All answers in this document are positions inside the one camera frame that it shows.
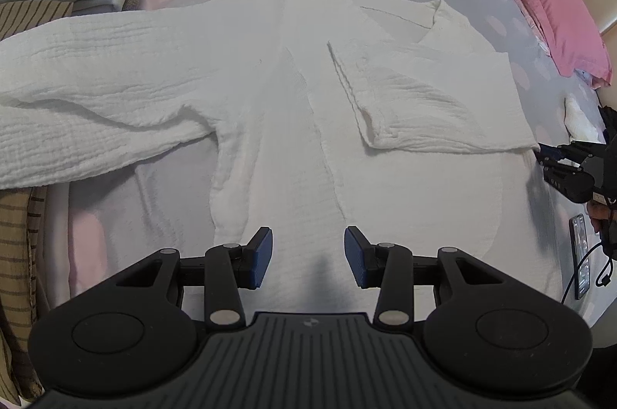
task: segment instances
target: logo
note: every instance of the logo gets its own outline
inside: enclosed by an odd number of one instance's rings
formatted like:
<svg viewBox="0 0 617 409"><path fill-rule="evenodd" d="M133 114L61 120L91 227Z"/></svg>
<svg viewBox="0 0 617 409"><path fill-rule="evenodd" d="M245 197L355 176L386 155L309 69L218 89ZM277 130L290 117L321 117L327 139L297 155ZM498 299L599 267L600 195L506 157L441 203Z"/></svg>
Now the logo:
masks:
<svg viewBox="0 0 617 409"><path fill-rule="evenodd" d="M317 320L316 318L311 317L310 319L305 320L303 322L303 324L305 326L307 326L307 327L315 327L315 326L319 325L319 320Z"/></svg>

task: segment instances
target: robotic hand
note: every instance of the robotic hand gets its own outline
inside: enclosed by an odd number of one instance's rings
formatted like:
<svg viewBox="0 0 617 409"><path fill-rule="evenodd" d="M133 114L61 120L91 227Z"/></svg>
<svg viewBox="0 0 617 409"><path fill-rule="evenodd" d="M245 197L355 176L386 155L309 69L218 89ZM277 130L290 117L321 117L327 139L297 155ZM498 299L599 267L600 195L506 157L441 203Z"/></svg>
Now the robotic hand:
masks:
<svg viewBox="0 0 617 409"><path fill-rule="evenodd" d="M617 210L617 139L615 124L617 112L599 108L606 124L608 145L572 141L556 148L540 144L536 159L543 167L544 181L574 203L596 200L611 210ZM570 160L578 164L559 163ZM600 228L602 250L607 257L617 260L617 222L612 217L602 221Z"/></svg>
<svg viewBox="0 0 617 409"><path fill-rule="evenodd" d="M35 324L29 341L46 408L588 408L573 391L592 351L572 310L453 247L415 257L344 234L364 313L257 313L238 288L260 286L272 254L261 228L245 246L181 259L162 249ZM413 318L414 285L436 309ZM204 321L180 309L204 286Z"/></svg>

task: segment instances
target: pink pillow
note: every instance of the pink pillow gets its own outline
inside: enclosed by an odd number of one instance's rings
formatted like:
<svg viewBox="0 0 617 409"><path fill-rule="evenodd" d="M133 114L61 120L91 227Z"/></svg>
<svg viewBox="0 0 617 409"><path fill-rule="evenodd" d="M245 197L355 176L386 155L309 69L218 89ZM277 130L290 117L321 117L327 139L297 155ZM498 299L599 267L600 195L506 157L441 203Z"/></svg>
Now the pink pillow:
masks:
<svg viewBox="0 0 617 409"><path fill-rule="evenodd" d="M575 69L609 85L613 68L587 7L582 0L522 0L542 28L551 56L561 76L571 77Z"/></svg>

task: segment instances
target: smartphone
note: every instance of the smartphone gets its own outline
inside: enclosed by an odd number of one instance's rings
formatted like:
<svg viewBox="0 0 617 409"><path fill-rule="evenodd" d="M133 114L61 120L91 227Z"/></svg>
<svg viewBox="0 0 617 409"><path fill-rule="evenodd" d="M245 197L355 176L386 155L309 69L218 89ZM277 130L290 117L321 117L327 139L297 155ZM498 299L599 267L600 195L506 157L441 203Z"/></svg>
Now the smartphone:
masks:
<svg viewBox="0 0 617 409"><path fill-rule="evenodd" d="M590 286L589 258L576 271L576 267L588 251L587 229L585 229L585 217L582 214L570 219L570 239L572 241L572 260L575 271L575 299L579 300L587 294Z"/></svg>

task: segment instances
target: striped fabric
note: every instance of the striped fabric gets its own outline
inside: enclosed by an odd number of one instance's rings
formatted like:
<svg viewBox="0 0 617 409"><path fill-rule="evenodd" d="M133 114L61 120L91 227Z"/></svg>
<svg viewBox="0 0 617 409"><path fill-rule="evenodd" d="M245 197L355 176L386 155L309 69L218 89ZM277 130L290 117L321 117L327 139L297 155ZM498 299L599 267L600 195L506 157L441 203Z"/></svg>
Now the striped fabric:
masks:
<svg viewBox="0 0 617 409"><path fill-rule="evenodd" d="M36 320L36 246L42 241L46 187L0 191L0 397L32 401L42 393L28 357Z"/></svg>
<svg viewBox="0 0 617 409"><path fill-rule="evenodd" d="M26 0L0 4L0 40L16 33L68 17L73 4L68 1Z"/></svg>
<svg viewBox="0 0 617 409"><path fill-rule="evenodd" d="M53 0L0 4L0 40L72 11L72 3ZM46 187L0 191L0 397L15 405L42 394L28 336L36 320L36 246L46 195Z"/></svg>

